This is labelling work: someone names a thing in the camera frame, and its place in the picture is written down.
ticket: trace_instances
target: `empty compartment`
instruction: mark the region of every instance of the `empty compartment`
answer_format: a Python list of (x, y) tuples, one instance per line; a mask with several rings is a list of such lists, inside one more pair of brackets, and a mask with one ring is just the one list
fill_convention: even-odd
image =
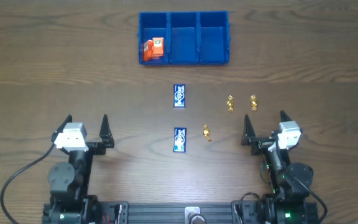
[(195, 63), (196, 58), (196, 13), (171, 13), (171, 56), (173, 63)]
[[(165, 12), (141, 12), (140, 13), (140, 39), (142, 44), (153, 37), (163, 37), (164, 43), (167, 39), (167, 14)], [(167, 45), (164, 44), (164, 56), (161, 58), (152, 58), (143, 63), (167, 63)]]
[(227, 62), (227, 12), (201, 12), (200, 22), (201, 62)]

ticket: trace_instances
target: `tabletop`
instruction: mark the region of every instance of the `tabletop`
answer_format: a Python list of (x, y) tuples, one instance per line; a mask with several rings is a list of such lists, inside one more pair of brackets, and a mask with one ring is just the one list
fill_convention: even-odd
[[(215, 10), (229, 12), (227, 65), (139, 64), (139, 11)], [(172, 108), (175, 83), (186, 84), (184, 110)], [(269, 193), (263, 156), (240, 142), (246, 114), (267, 136), (280, 110), (304, 130), (290, 158), (314, 169), (324, 222), (358, 222), (358, 0), (0, 0), (0, 191), (45, 153), (68, 114), (97, 139), (106, 113), (116, 147), (95, 156), (89, 185), (102, 201)], [(188, 130), (184, 154), (172, 151), (178, 126)], [(67, 159), (54, 150), (12, 181), (5, 203), (19, 223), (40, 223), (49, 168)]]

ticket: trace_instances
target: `blue candy wrapper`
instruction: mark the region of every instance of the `blue candy wrapper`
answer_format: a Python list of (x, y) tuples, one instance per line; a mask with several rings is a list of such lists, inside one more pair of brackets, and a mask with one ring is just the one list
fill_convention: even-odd
[(174, 108), (185, 108), (185, 84), (174, 84), (173, 86), (173, 107)]
[(186, 128), (175, 128), (173, 152), (186, 152)]

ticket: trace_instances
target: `blue plastic container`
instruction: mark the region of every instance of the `blue plastic container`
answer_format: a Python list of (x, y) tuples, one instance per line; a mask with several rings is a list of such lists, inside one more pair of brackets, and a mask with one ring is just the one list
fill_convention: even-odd
[[(142, 60), (143, 44), (164, 38), (164, 57)], [(142, 65), (224, 64), (230, 58), (227, 11), (140, 12), (139, 63)]]

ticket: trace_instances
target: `blue packet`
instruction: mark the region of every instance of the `blue packet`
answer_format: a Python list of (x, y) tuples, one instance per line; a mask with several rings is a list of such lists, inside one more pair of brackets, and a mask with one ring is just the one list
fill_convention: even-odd
[(174, 108), (185, 108), (185, 84), (174, 84), (173, 86), (173, 107)]
[(186, 128), (175, 128), (173, 152), (186, 152)]

